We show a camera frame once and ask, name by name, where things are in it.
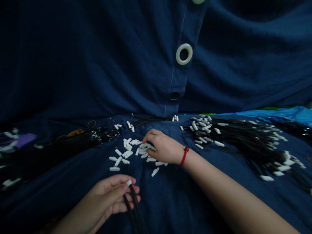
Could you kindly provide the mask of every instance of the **metal grommet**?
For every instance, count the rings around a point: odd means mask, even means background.
[[[195,4],[202,4],[205,0],[193,0]]]
[[[186,58],[186,60],[181,60],[181,58],[180,58],[180,53],[183,49],[186,49],[188,51],[188,57]],[[176,56],[175,58],[176,58],[176,61],[178,62],[178,64],[185,65],[192,59],[193,49],[189,44],[184,43],[184,44],[179,46],[178,50],[176,51],[175,56]]]

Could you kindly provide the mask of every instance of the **hand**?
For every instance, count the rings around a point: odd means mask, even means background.
[[[138,194],[140,188],[134,185],[136,179],[128,175],[114,175],[101,180],[60,221],[52,233],[96,233],[112,214],[127,211],[124,194],[133,209],[130,188],[126,184],[128,180],[132,181],[132,186]]]
[[[156,129],[150,130],[143,139],[143,143],[150,141],[157,151],[148,149],[148,154],[158,161],[165,163],[180,164],[184,154],[185,146],[168,137]]]

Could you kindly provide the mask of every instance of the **blue fabric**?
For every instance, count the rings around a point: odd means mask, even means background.
[[[114,162],[109,156],[116,156],[115,147],[123,151],[123,138],[141,140],[151,128],[163,131],[183,145],[188,145],[201,154],[210,163],[225,172],[234,180],[263,200],[279,215],[285,218],[301,233],[311,233],[312,217],[311,196],[298,188],[289,176],[274,177],[275,181],[266,182],[257,178],[239,155],[231,155],[210,145],[198,150],[193,141],[193,134],[181,131],[180,125],[188,126],[190,115],[179,116],[179,122],[157,122],[135,129],[135,133],[126,128],[126,121],[133,119],[115,116],[115,123],[123,125],[121,136],[98,148],[86,150],[41,177],[31,181],[18,192],[0,201],[0,226],[2,230],[10,228],[10,233],[31,233],[43,227],[54,217],[66,214],[99,180],[117,174],[110,172]],[[254,120],[244,116],[221,116]],[[58,122],[53,120],[31,120],[22,132],[30,131],[41,138],[38,143],[53,140],[77,128],[86,129],[88,120]],[[105,119],[96,119],[97,126],[103,125]],[[300,171],[311,178],[312,167],[306,157],[312,154],[312,148],[302,140],[288,134],[282,134],[289,141],[281,142],[280,150],[289,150],[306,165]],[[228,233],[229,227],[219,213],[193,182],[184,169],[175,165],[160,166],[155,177],[151,177],[156,168],[153,162],[146,162],[140,156],[132,155],[130,164],[120,164],[120,173],[137,179],[140,186],[141,211],[150,233]],[[128,214],[113,215],[102,226],[99,233],[131,233]]]
[[[268,116],[287,117],[290,120],[302,124],[312,125],[312,109],[308,109],[302,106],[297,106],[290,109],[281,108],[279,110],[252,110],[252,111],[248,110],[236,113],[224,113],[224,115],[233,115],[233,114],[258,118],[262,117],[265,118]]]
[[[312,99],[309,0],[12,0],[0,19],[1,123]],[[193,58],[179,65],[183,43]]]

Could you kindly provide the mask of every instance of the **finger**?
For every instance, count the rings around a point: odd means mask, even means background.
[[[146,136],[143,138],[142,143],[145,144],[147,141],[150,141],[150,142],[153,143],[155,137],[156,137],[155,135],[149,134],[149,133],[148,133],[148,134],[146,134]]]
[[[101,203],[102,210],[107,210],[112,204],[120,199],[127,191],[128,185],[124,183],[122,186],[110,191],[103,196],[103,202]]]
[[[136,179],[129,175],[113,175],[97,183],[96,186],[105,188],[105,193],[112,190],[113,187],[126,183],[128,180],[132,181],[132,184],[136,183]]]
[[[152,136],[157,136],[157,135],[159,135],[159,134],[161,134],[161,133],[162,133],[161,131],[158,131],[158,130],[156,130],[156,129],[151,129],[151,130],[149,130],[149,131],[147,132],[147,134],[145,135],[145,137],[143,138],[142,143],[145,144],[146,141],[152,142],[152,139],[153,139]]]
[[[127,198],[127,200],[130,202],[132,202],[132,196],[130,193],[125,193],[125,196]],[[124,196],[122,196],[121,198],[119,198],[116,202],[123,202],[124,201]]]
[[[141,197],[140,196],[136,196],[136,197],[137,197],[137,201],[140,202]],[[133,202],[129,202],[129,205],[130,205],[130,208],[132,210],[134,208]],[[122,212],[126,212],[126,211],[128,211],[128,209],[127,209],[127,206],[124,202],[116,202],[112,206],[112,213],[113,214],[122,213]]]
[[[139,187],[139,186],[132,185],[132,187],[133,187],[134,191],[136,192],[136,194],[138,194],[138,193],[140,192],[140,187]],[[130,188],[128,188],[126,192],[127,192],[127,193],[131,193]]]
[[[157,157],[157,151],[153,150],[153,149],[147,149],[146,152],[149,154],[149,156],[151,156],[152,158]]]

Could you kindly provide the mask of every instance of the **red bracelet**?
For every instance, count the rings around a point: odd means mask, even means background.
[[[188,151],[189,151],[189,147],[185,147],[183,159],[182,159],[182,162],[181,162],[180,166],[183,166],[183,165],[184,165],[184,161],[185,161],[186,154],[188,153]]]

